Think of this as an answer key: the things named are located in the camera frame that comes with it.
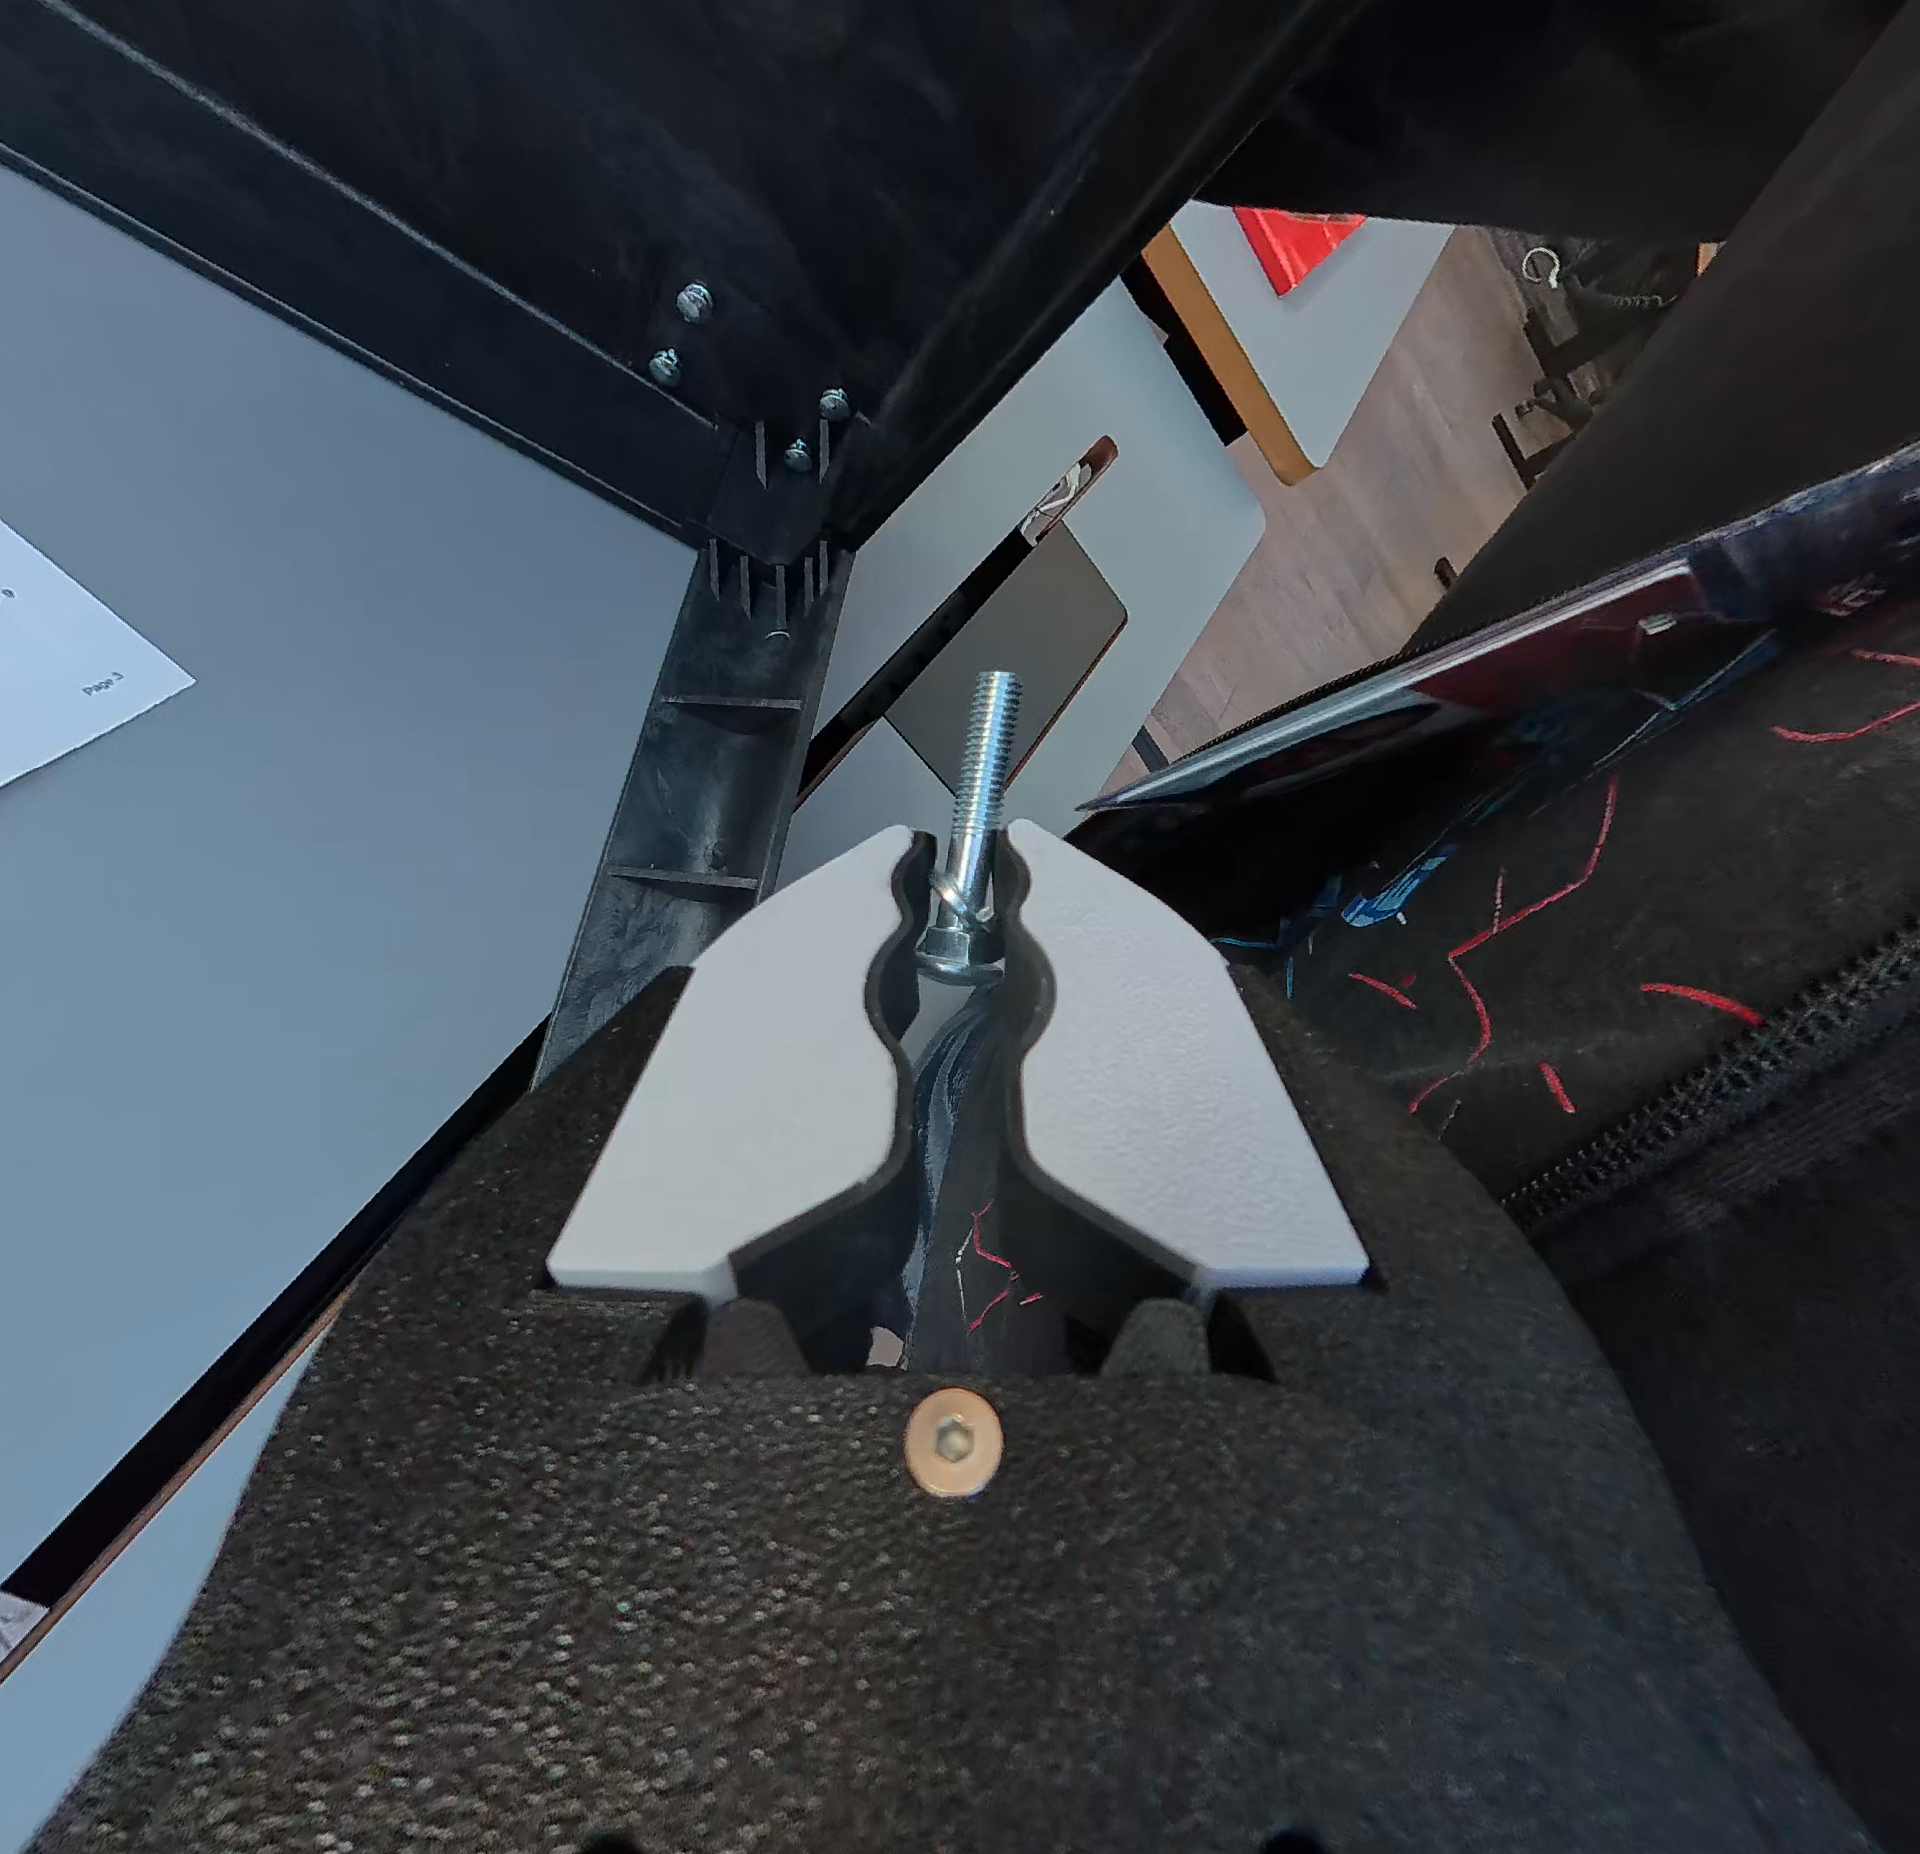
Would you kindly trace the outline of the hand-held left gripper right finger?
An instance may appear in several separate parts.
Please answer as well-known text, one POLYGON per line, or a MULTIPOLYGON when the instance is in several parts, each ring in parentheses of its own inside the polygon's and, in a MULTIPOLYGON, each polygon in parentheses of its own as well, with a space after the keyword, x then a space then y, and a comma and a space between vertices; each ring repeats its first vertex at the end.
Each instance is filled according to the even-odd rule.
POLYGON ((1008 905, 1008 1225, 1038 1292, 1362 1282, 1365 1247, 1209 941, 1024 819, 1008 905))

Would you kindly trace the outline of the black plastic cart leg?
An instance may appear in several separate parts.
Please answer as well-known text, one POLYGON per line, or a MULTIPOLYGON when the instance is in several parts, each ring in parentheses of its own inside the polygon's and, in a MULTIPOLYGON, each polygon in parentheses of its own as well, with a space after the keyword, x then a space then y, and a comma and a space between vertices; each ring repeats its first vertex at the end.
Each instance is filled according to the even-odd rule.
POLYGON ((796 566, 699 550, 535 1082, 773 893, 849 567, 830 546, 796 566))

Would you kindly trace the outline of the grey wooden-edged desk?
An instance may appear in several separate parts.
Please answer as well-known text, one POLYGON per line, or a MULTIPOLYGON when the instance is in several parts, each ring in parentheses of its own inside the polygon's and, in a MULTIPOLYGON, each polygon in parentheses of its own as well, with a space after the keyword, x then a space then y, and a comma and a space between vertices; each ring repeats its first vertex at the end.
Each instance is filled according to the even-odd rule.
POLYGON ((1365 218, 1280 299, 1233 209, 1191 201, 1142 263, 1273 474, 1295 484, 1327 463, 1449 236, 1449 224, 1365 218))

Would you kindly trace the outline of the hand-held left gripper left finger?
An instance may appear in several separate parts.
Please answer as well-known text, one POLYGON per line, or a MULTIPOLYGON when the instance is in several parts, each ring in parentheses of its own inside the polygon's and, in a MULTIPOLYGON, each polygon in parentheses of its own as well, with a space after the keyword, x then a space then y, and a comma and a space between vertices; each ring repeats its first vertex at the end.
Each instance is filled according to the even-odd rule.
POLYGON ((915 1237, 923 834, 886 827, 693 964, 547 1253, 564 1289, 863 1302, 915 1237))

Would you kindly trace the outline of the black plastic cart tray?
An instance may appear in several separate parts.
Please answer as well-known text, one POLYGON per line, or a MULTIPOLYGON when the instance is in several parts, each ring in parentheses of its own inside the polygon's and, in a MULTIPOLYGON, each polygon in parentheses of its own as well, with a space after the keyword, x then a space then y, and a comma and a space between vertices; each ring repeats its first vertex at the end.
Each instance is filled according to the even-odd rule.
POLYGON ((1364 5, 5 0, 5 161, 777 566, 871 533, 1364 5))

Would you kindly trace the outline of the red box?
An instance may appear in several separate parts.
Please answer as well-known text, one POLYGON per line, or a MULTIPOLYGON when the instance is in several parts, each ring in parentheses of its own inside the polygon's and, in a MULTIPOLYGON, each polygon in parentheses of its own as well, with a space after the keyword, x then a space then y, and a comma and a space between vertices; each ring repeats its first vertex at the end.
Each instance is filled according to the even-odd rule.
POLYGON ((1286 296, 1322 268, 1356 230, 1364 215, 1301 215, 1233 207, 1236 225, 1275 296, 1286 296))

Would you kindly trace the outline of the white instruction sheet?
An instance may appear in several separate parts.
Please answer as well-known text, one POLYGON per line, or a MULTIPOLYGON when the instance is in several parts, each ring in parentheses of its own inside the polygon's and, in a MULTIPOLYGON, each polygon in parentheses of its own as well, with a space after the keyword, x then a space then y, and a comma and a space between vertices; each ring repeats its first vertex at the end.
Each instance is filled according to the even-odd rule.
POLYGON ((96 597, 3 525, 3 784, 192 686, 96 597))

